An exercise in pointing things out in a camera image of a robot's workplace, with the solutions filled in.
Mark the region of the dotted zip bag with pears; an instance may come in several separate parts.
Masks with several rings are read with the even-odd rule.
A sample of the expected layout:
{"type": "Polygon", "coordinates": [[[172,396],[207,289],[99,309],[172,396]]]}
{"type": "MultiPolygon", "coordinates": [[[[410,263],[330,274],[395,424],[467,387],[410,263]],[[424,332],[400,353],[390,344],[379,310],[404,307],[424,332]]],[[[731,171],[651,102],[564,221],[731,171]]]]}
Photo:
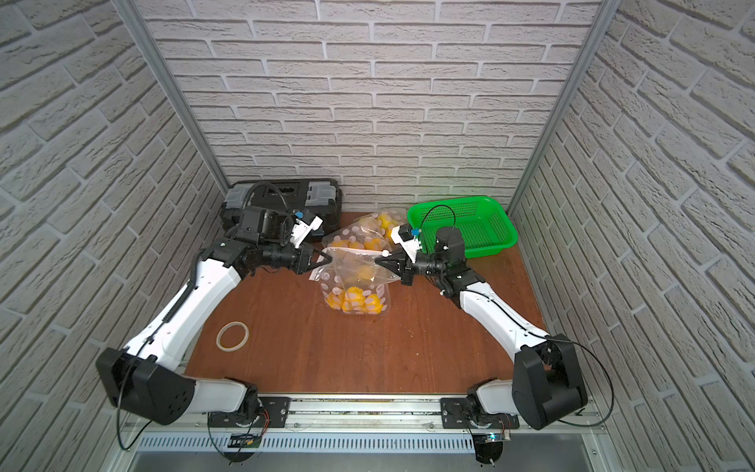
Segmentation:
{"type": "Polygon", "coordinates": [[[381,252],[328,247],[331,264],[312,271],[324,303],[346,315],[383,315],[390,308],[389,283],[375,283],[381,252]]]}

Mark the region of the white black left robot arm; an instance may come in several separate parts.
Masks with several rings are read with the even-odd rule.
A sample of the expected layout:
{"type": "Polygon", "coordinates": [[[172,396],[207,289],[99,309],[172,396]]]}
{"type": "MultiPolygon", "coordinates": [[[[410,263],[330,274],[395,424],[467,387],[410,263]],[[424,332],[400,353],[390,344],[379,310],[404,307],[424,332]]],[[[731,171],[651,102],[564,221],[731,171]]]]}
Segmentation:
{"type": "Polygon", "coordinates": [[[220,302],[259,267],[310,273],[330,257],[308,243],[322,219],[308,208],[245,204],[234,226],[196,255],[189,280],[160,314],[121,349],[107,348],[96,369],[118,413],[159,425],[186,414],[225,413],[254,423],[257,389],[234,380],[194,379],[177,372],[191,341],[220,302]]]}

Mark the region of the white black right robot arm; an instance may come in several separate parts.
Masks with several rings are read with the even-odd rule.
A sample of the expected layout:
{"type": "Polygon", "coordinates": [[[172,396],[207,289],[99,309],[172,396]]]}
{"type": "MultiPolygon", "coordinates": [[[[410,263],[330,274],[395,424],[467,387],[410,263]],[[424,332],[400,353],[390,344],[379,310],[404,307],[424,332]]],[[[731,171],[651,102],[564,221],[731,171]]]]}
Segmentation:
{"type": "Polygon", "coordinates": [[[384,251],[375,263],[412,285],[415,277],[434,279],[440,294],[475,319],[513,362],[510,381],[491,380],[467,395],[470,420],[479,424],[497,415],[517,415],[541,430],[588,403],[574,343],[551,336],[520,316],[475,269],[469,267],[461,231],[453,226],[436,233],[435,249],[423,251],[421,231],[410,224],[393,228],[399,248],[384,251]]]}

